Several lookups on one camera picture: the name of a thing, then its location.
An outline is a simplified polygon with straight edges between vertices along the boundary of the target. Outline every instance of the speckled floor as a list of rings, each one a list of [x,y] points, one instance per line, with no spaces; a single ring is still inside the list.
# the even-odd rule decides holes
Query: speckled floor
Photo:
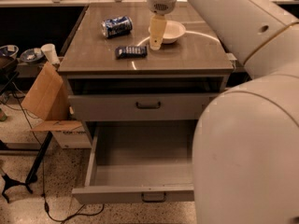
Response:
[[[14,98],[9,98],[7,105],[20,109]],[[12,110],[0,105],[8,118],[0,122],[0,139],[4,143],[32,142],[33,135],[30,127],[20,110]],[[35,125],[40,120],[28,118]],[[37,133],[43,140],[44,133]],[[24,186],[9,189],[6,194],[10,203],[0,196],[0,223],[31,224],[31,223],[57,223],[51,220],[44,209],[43,183],[46,199],[50,207],[50,215],[61,220],[79,210],[81,204],[72,197],[73,187],[84,183],[85,172],[89,159],[88,149],[61,149],[52,139],[44,165],[37,172],[37,181],[30,185],[33,194]],[[10,176],[24,182],[35,160],[34,155],[23,153],[9,155],[0,154],[0,167]],[[4,180],[0,179],[0,190],[4,188]],[[80,213],[95,213],[101,210],[102,205],[86,205]],[[195,224],[194,203],[126,203],[106,204],[104,211],[95,217],[77,216],[65,223],[181,223]]]

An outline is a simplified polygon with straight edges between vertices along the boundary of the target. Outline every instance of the black drawer handle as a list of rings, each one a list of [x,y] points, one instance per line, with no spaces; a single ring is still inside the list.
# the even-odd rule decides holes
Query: black drawer handle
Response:
[[[159,101],[156,105],[142,105],[139,102],[136,102],[136,107],[138,109],[159,109],[161,108],[161,102]]]
[[[141,199],[143,203],[165,203],[166,202],[166,192],[154,194],[155,197],[151,197],[150,193],[142,193]]]

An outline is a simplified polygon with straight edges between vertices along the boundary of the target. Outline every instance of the small bowl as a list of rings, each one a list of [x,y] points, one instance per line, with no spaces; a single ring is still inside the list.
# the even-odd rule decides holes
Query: small bowl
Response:
[[[6,45],[0,48],[0,56],[9,56],[13,59],[17,58],[19,48],[15,45]]]
[[[45,55],[41,49],[28,49],[20,56],[22,62],[34,64],[44,59]]]
[[[162,43],[163,44],[174,43],[180,37],[184,36],[185,33],[186,33],[186,28],[182,23],[177,21],[167,21]]]

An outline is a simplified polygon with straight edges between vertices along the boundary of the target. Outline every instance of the cardboard box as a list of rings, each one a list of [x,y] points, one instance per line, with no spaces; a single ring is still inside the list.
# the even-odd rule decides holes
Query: cardboard box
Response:
[[[77,120],[67,120],[69,102],[63,79],[45,63],[22,102],[23,108],[43,119],[33,132],[52,132],[62,148],[91,148],[91,142]]]

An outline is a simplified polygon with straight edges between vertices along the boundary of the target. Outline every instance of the white cup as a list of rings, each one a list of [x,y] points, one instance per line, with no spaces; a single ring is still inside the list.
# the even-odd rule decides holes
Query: white cup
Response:
[[[45,44],[44,46],[41,47],[41,50],[45,54],[49,63],[51,64],[60,63],[54,44]]]

